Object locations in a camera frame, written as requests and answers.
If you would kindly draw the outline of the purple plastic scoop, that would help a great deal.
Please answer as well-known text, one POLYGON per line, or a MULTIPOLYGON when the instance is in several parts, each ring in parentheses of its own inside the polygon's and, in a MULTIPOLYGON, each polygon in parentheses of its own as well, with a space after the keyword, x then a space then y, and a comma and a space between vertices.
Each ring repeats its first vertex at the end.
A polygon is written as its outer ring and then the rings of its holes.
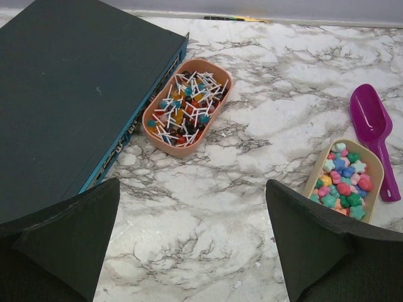
POLYGON ((390 163, 385 140, 393 129, 392 119, 370 84, 357 87, 349 101, 356 136, 381 161, 384 171, 380 195, 385 202, 401 200, 399 187, 390 163))

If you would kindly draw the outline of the pink tray of lollipops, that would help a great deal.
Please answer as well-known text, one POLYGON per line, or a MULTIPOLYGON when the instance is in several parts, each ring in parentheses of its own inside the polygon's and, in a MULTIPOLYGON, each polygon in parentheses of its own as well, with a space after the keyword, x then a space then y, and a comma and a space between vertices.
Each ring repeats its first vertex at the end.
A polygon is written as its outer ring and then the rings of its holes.
POLYGON ((202 59, 182 63, 143 114, 149 142, 174 157, 194 153, 232 86, 229 72, 213 63, 202 59))

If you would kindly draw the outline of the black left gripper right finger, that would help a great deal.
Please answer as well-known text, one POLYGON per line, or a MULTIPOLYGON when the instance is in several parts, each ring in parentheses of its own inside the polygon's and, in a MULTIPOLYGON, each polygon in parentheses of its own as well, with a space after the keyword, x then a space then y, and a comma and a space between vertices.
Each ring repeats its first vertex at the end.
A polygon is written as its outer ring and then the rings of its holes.
POLYGON ((402 234, 319 205, 277 180, 266 204, 290 301, 402 301, 402 234))

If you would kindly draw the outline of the beige tray of star candies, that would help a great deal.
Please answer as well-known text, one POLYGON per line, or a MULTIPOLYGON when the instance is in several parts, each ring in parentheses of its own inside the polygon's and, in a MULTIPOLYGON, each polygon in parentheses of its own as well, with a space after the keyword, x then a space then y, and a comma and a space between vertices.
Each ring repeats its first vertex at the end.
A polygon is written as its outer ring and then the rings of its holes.
POLYGON ((359 143, 337 139, 319 155, 302 194, 341 214, 369 223, 384 171, 359 143))

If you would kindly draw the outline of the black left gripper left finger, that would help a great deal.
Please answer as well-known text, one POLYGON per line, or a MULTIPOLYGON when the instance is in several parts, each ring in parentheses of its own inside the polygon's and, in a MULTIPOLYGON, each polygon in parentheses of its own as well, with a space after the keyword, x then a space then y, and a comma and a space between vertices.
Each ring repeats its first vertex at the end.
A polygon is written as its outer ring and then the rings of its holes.
POLYGON ((1 301, 92 301, 120 201, 112 178, 15 219, 1 218, 1 301))

